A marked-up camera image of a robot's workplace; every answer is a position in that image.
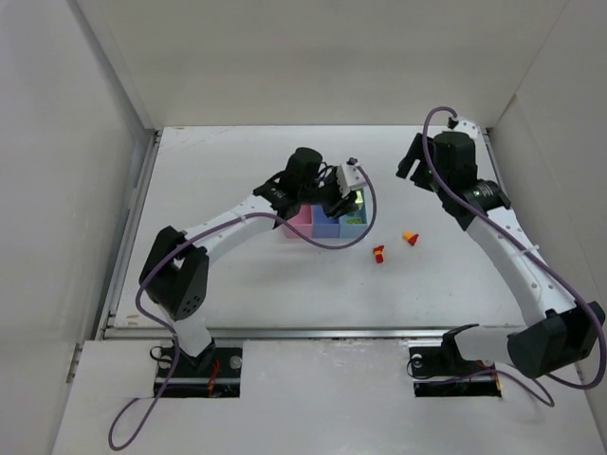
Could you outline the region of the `green lego block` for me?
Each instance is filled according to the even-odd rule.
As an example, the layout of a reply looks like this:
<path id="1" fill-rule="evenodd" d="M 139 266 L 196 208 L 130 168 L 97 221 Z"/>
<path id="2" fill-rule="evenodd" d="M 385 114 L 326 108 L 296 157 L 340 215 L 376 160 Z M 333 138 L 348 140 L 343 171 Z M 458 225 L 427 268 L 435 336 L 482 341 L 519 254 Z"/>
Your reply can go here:
<path id="1" fill-rule="evenodd" d="M 356 204 L 358 210 L 361 210 L 364 207 L 364 192 L 363 192 L 363 190 L 356 191 L 355 204 Z"/>

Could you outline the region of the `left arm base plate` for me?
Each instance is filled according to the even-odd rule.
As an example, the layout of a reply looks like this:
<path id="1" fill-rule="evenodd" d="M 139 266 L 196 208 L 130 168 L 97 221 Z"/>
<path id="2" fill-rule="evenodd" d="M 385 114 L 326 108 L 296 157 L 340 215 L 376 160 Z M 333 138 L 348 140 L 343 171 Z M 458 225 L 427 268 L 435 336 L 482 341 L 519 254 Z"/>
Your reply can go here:
<path id="1" fill-rule="evenodd" d="M 166 388 L 161 386 L 169 376 L 175 349 L 172 345 L 157 345 L 149 357 L 156 362 L 153 393 L 162 398 L 238 398 L 241 391 L 243 348 L 220 346 L 214 349 L 203 368 L 195 367 L 185 355 L 178 359 L 175 371 Z"/>

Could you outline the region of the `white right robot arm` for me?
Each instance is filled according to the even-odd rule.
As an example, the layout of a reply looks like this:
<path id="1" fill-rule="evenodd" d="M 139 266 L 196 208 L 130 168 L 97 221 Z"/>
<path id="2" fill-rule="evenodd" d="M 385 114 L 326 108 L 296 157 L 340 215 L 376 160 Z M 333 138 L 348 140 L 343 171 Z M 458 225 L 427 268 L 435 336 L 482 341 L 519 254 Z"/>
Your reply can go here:
<path id="1" fill-rule="evenodd" d="M 521 311 L 524 328 L 468 324 L 448 331 L 440 347 L 425 354 L 437 375 L 461 374 L 467 363 L 508 363 L 538 378 L 586 358 L 605 320 L 601 306 L 583 310 L 562 284 L 541 269 L 541 256 L 523 232 L 511 203 L 494 181 L 480 179 L 475 142 L 446 131 L 432 138 L 416 135 L 396 175 L 435 192 L 446 213 L 485 252 Z"/>

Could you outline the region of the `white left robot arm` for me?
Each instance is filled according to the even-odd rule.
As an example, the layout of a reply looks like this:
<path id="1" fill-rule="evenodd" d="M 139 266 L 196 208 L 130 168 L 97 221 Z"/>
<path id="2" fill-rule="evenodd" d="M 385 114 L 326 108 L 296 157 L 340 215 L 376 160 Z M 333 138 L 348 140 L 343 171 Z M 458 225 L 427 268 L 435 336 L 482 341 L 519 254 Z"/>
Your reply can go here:
<path id="1" fill-rule="evenodd" d="M 354 158 L 324 166 L 319 152 L 300 147 L 282 171 L 233 209 L 197 227 L 162 229 L 138 283 L 167 318 L 179 355 L 199 372 L 212 362 L 214 340 L 201 307 L 214 262 L 295 217 L 303 206 L 320 206 L 327 217 L 341 217 L 356 208 L 357 192 L 365 184 Z"/>

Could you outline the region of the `red yellow lego piece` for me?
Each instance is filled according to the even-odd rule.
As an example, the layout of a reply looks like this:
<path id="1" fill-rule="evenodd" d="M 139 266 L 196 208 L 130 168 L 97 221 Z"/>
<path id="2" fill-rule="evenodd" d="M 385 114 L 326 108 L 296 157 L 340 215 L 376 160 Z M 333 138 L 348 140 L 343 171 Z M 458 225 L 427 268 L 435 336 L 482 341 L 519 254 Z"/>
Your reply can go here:
<path id="1" fill-rule="evenodd" d="M 384 248 L 385 245 L 375 246 L 373 248 L 374 257 L 377 264 L 384 263 Z"/>

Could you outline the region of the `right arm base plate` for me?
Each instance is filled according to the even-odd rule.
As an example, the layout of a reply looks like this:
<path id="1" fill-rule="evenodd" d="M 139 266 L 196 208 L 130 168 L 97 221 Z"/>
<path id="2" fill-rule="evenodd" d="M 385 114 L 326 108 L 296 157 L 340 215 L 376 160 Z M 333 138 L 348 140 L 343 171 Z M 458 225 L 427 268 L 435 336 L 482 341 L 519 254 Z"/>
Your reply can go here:
<path id="1" fill-rule="evenodd" d="M 451 329 L 439 343 L 409 346 L 406 369 L 414 381 L 416 398 L 502 397 L 495 364 L 465 360 L 456 346 L 455 336 L 475 327 L 468 324 Z"/>

